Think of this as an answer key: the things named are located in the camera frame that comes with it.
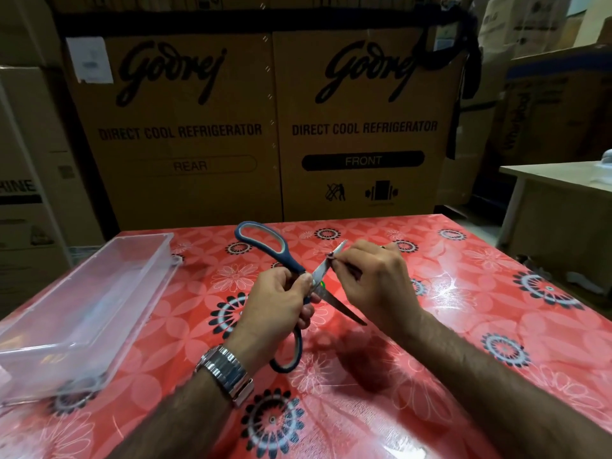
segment hand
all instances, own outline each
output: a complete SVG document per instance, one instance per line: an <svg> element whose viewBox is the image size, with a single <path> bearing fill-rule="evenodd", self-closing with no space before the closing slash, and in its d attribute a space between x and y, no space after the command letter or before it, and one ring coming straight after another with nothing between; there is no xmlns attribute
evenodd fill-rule
<svg viewBox="0 0 612 459"><path fill-rule="evenodd" d="M361 270L361 277L351 266ZM335 255L332 268L348 301L387 336L397 341L418 326L423 311L397 245L381 248L358 240Z"/></svg>
<svg viewBox="0 0 612 459"><path fill-rule="evenodd" d="M257 277L242 316L224 344L249 375L255 375L274 358L296 324L301 330L308 328L315 309L310 304L304 306L303 300L311 288L311 274L302 274L294 281L284 267L266 270ZM310 300L321 301L315 294Z"/></svg>

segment red floral tablecloth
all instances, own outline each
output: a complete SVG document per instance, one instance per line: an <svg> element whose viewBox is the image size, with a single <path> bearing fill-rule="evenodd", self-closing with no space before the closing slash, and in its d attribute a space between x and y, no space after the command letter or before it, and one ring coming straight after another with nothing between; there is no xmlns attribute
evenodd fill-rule
<svg viewBox="0 0 612 459"><path fill-rule="evenodd" d="M396 242L423 308L612 432L612 324L446 217L273 227L308 270L344 239ZM173 230L172 252L184 262L111 383L97 396L7 409L0 456L102 459L186 381L231 333L257 274L275 265L233 231ZM324 282L346 301L332 271ZM374 325L360 327L325 303L316 308L299 367L256 375L255 392L232 413L213 457L497 457L413 357Z"/></svg>

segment scissor handle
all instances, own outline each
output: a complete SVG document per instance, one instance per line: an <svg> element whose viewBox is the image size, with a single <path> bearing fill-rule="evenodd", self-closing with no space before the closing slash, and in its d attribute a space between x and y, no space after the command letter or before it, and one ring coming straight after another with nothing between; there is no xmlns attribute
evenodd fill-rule
<svg viewBox="0 0 612 459"><path fill-rule="evenodd" d="M266 234L271 235L279 242L281 246L280 251L274 251L270 246L260 242L259 240L244 235L242 233L242 229L244 229L245 227L255 228L263 231ZM264 224L260 224L259 222L245 221L239 223L236 226L234 236L236 237L236 239L238 239L238 241L246 243L247 245L254 246L255 248L270 255L270 257L283 264L283 266L285 266L294 274L302 275L304 272L306 272L306 269L304 269L302 265L300 265L300 263L293 259L293 256L290 254L287 240L285 240L278 232L272 230L270 227ZM303 303L310 303L310 297L307 296L306 298L304 298ZM295 338L293 360L287 365L280 365L275 359L272 359L270 361L270 367L272 367L272 369L278 373L286 374L291 372L300 363L300 359L302 359L302 332L297 326L293 329L293 336Z"/></svg>
<svg viewBox="0 0 612 459"><path fill-rule="evenodd" d="M254 229L261 230L274 237L280 243L280 251L274 251L272 248L270 248L270 246L265 245L259 240L247 237L246 235L242 234L242 229L244 229L245 227L252 227ZM300 263L293 259L293 256L290 254L287 240L282 238L278 232L272 230L270 227L265 226L264 224L260 224L259 222L245 221L238 224L236 230L234 231L234 236L240 242L244 242L247 245L254 246L257 249L263 251L264 253L270 255L273 259L276 259L293 273L297 275L302 275L304 272L306 272L306 269L304 269L300 265Z"/></svg>
<svg viewBox="0 0 612 459"><path fill-rule="evenodd" d="M272 359L270 361L270 367L272 368L272 370L278 372L279 374L288 374L289 372L294 370L298 366L298 364L300 364L300 359L302 359L302 332L300 331L300 329L297 328L297 326L295 327L295 329L293 329L293 336L295 338L293 360L287 365L280 365L276 361L276 359Z"/></svg>

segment forearm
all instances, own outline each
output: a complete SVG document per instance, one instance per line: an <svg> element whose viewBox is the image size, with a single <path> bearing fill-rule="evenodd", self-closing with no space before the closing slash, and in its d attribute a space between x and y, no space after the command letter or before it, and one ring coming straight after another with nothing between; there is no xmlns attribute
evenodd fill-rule
<svg viewBox="0 0 612 459"><path fill-rule="evenodd" d="M506 458L609 457L612 436L423 312L397 342L466 409Z"/></svg>
<svg viewBox="0 0 612 459"><path fill-rule="evenodd" d="M201 370L110 454L109 459L206 457L221 432L232 404L208 370Z"/></svg>

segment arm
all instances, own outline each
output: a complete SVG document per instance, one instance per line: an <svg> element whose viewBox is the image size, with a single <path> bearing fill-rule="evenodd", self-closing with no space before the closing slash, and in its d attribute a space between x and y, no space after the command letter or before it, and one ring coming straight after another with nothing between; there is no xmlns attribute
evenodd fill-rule
<svg viewBox="0 0 612 459"><path fill-rule="evenodd" d="M503 457L610 457L612 435L425 312L394 244L359 240L333 269L349 301L448 388Z"/></svg>
<svg viewBox="0 0 612 459"><path fill-rule="evenodd" d="M312 276L304 274L291 286L284 267L262 272L249 295L239 324L223 344L250 376L267 364L293 330L303 330L314 313L303 306ZM232 401L206 369L157 406L111 452L109 459L175 459L206 457L232 410Z"/></svg>

